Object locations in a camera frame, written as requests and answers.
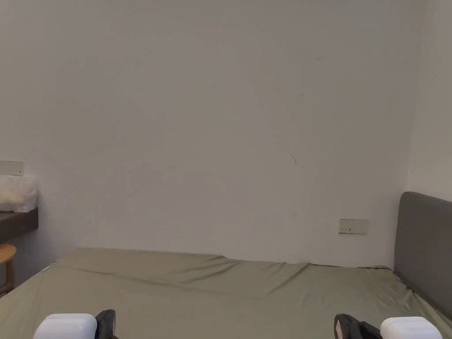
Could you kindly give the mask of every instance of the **dark wooden shelf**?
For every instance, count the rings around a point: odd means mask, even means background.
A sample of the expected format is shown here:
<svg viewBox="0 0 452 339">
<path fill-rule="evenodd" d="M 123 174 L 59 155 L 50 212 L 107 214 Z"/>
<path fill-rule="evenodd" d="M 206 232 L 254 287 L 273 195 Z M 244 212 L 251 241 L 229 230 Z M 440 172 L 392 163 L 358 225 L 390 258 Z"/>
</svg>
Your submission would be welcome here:
<svg viewBox="0 0 452 339">
<path fill-rule="evenodd" d="M 0 244 L 37 228 L 37 208 L 27 213 L 0 212 Z"/>
</svg>

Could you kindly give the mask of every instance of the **mattress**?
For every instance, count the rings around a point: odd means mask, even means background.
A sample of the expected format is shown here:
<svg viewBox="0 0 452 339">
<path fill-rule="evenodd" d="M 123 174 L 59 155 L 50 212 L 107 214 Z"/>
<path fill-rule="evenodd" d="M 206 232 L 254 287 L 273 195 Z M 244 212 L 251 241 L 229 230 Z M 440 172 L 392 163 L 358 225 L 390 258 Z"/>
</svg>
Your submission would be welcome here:
<svg viewBox="0 0 452 339">
<path fill-rule="evenodd" d="M 420 315 L 452 323 L 388 269 L 79 249 L 0 299 L 0 338 L 32 338 L 51 313 L 116 310 L 120 339 L 332 338 L 334 316 L 379 326 Z"/>
</svg>

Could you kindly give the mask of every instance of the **wooden stool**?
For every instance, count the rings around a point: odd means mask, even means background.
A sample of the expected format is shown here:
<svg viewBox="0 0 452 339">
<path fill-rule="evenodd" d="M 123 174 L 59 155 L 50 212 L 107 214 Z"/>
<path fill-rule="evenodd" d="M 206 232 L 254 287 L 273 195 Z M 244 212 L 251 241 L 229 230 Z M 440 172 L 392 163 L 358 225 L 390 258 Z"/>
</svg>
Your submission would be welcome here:
<svg viewBox="0 0 452 339">
<path fill-rule="evenodd" d="M 0 265 L 6 266 L 6 282 L 0 286 L 0 294 L 14 290 L 14 264 L 13 257 L 17 248 L 11 244 L 0 245 Z"/>
</svg>

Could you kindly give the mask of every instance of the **wall socket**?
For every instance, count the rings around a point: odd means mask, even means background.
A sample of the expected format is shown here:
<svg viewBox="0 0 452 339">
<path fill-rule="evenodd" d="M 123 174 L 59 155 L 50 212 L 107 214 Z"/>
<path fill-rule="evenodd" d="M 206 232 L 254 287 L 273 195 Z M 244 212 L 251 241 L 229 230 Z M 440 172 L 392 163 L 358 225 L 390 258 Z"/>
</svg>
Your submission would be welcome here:
<svg viewBox="0 0 452 339">
<path fill-rule="evenodd" d="M 21 161 L 0 161 L 0 174 L 24 175 L 24 163 Z"/>
<path fill-rule="evenodd" d="M 339 233 L 345 234 L 368 234 L 368 219 L 339 219 Z"/>
</svg>

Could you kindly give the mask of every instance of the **gray headboard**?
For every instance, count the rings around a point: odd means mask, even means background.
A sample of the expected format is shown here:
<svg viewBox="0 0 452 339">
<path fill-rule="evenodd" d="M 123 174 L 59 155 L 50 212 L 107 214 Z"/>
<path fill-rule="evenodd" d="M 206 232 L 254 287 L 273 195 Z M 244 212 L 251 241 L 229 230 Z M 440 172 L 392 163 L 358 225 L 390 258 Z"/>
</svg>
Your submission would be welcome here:
<svg viewBox="0 0 452 339">
<path fill-rule="evenodd" d="M 395 273 L 452 319 L 452 202 L 403 193 L 395 244 Z"/>
</svg>

